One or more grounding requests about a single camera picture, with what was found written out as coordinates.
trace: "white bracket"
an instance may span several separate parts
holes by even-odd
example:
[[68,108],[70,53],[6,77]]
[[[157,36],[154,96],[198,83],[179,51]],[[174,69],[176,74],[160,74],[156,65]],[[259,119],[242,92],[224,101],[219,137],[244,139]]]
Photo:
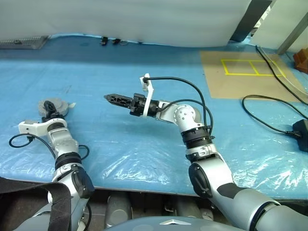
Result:
[[154,92],[154,88],[152,86],[152,82],[150,80],[147,80],[146,83],[143,81],[145,78],[149,78],[149,77],[150,77],[149,73],[146,73],[144,76],[140,77],[140,82],[141,82],[141,85],[142,85],[142,90],[148,92],[148,95],[147,95],[146,101],[145,101],[145,105],[144,105],[144,110],[143,110],[142,117],[147,117],[147,115],[148,115],[150,102],[151,102],[151,99],[152,99],[152,96],[153,96],[153,92]]
[[18,125],[19,133],[30,133],[36,136],[46,136],[47,128],[53,123],[62,123],[64,127],[67,127],[67,122],[64,119],[55,118],[48,120],[45,123],[39,123],[32,120],[25,120]]

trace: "yellow tape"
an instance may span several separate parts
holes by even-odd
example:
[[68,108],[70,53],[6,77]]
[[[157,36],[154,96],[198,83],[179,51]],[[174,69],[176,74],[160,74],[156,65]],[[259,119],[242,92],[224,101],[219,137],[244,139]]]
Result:
[[[228,76],[274,76],[272,74],[260,74],[256,67],[253,65],[252,62],[265,62],[265,60],[250,60],[250,59],[221,59],[220,60],[223,66],[223,69],[225,70],[225,74]],[[229,73],[228,72],[228,68],[225,64],[225,61],[230,61],[230,62],[249,62],[251,67],[253,68],[253,70],[255,71],[255,74],[252,73]],[[277,75],[277,76],[283,76],[286,77],[284,72],[279,68],[279,66],[275,63],[275,61],[272,61],[276,67],[278,68],[278,70],[280,71],[281,75]]]

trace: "black power adapter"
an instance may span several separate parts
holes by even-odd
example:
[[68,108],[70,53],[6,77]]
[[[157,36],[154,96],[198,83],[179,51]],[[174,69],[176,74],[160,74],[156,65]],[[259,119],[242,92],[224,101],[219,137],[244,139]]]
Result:
[[293,132],[296,137],[299,150],[308,152],[308,120],[302,119],[293,124]]

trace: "metal cylinder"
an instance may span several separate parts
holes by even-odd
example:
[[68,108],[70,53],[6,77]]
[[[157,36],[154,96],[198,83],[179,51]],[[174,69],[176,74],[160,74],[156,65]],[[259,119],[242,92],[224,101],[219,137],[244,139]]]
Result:
[[295,212],[287,206],[274,206],[266,211],[257,221],[256,229],[259,231],[306,231],[308,217]]
[[179,217],[202,218],[199,207],[190,197],[175,197],[174,208],[176,210],[176,215]]
[[132,218],[131,204],[126,192],[112,192],[108,198],[105,228],[123,223]]

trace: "cable connector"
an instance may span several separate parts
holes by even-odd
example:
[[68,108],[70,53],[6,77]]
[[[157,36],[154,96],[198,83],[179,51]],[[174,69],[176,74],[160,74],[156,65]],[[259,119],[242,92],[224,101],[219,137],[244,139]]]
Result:
[[300,139],[302,137],[302,135],[299,131],[287,131],[286,134],[295,138],[295,139]]
[[143,80],[144,83],[148,83],[148,77],[143,77],[142,80]]
[[33,137],[33,136],[27,136],[27,139],[28,139],[29,143],[31,143],[34,140],[34,138],[35,137]]

